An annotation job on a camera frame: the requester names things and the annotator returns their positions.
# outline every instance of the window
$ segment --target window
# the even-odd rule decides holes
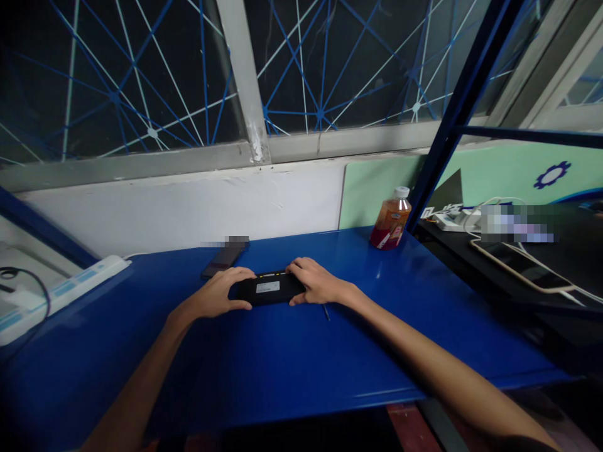
[[[603,50],[586,68],[578,81],[563,98],[561,106],[598,104],[603,102]]]
[[[0,184],[37,190],[427,147],[488,6],[22,0],[0,24]],[[602,21],[598,0],[525,0],[471,124],[554,125],[578,101],[601,107],[592,47]],[[594,116],[563,117],[579,129]]]
[[[24,1],[4,15],[3,28],[3,164],[244,137],[212,1]]]
[[[247,0],[268,133],[441,119],[488,4]],[[540,0],[526,2],[480,116],[495,102],[545,8]]]

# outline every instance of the screen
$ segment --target screen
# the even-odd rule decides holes
[[[540,288],[556,289],[572,285],[503,243],[473,243]]]

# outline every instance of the black device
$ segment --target black device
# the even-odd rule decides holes
[[[230,237],[229,241],[224,243],[224,248],[201,272],[201,279],[210,279],[219,271],[232,267],[247,246],[249,246],[249,237]]]
[[[285,273],[284,270],[256,276],[256,279],[241,281],[237,291],[237,299],[249,301],[252,306],[289,303],[291,298],[306,291],[293,273]]]
[[[471,240],[471,244],[539,292],[557,293],[575,289],[568,280],[538,265],[505,243],[484,243],[480,240]]]

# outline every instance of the white label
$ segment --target white label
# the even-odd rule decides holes
[[[280,288],[280,281],[262,282],[262,284],[258,284],[256,286],[256,293],[274,292],[275,290],[280,290]]]

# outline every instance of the gear icon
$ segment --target gear icon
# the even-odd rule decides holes
[[[567,161],[564,160],[558,165],[551,166],[543,174],[538,176],[538,179],[536,179],[536,183],[534,184],[534,187],[541,190],[544,187],[546,187],[547,185],[554,184],[555,182],[557,182],[557,179],[562,178],[563,176],[566,175],[567,169],[571,165],[572,165],[571,163],[568,163]]]

